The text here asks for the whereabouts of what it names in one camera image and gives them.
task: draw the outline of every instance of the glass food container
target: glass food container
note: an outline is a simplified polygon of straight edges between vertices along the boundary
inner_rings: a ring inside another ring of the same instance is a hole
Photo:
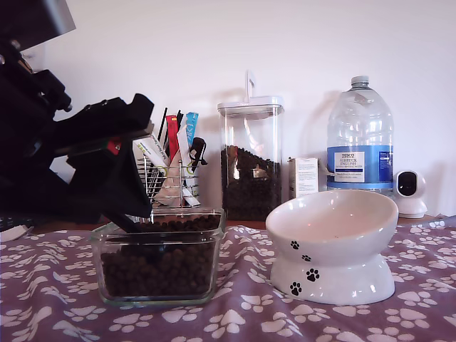
[[[222,202],[230,220],[265,221],[282,199],[283,100],[253,96],[254,88],[253,75],[247,71],[247,101],[217,106],[222,133]]]
[[[217,280],[222,209],[154,209],[133,218],[145,232],[116,224],[91,237],[100,296],[117,305],[195,305],[209,301]]]

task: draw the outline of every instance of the small box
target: small box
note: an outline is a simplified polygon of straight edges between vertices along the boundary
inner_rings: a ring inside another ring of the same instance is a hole
[[[318,158],[289,159],[290,200],[318,192]]]

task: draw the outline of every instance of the bottle label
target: bottle label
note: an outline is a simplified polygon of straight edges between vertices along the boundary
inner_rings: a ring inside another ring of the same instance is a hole
[[[393,147],[389,145],[328,148],[328,186],[347,189],[393,187]]]
[[[364,152],[335,152],[334,181],[364,183]]]

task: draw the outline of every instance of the white ceramic bowl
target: white ceramic bowl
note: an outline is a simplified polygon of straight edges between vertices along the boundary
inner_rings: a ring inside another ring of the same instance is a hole
[[[359,305],[393,295],[393,276],[380,252],[398,222],[386,196],[334,190],[277,207],[266,228],[278,255],[271,282],[297,299]]]

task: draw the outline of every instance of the purple tablecloth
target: purple tablecloth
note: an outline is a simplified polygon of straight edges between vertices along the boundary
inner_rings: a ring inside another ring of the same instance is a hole
[[[55,232],[0,246],[3,341],[454,341],[456,218],[409,227],[383,251],[396,292],[331,306],[290,299],[268,281],[265,231],[227,229],[219,289],[203,306],[113,307],[98,295],[90,232]]]

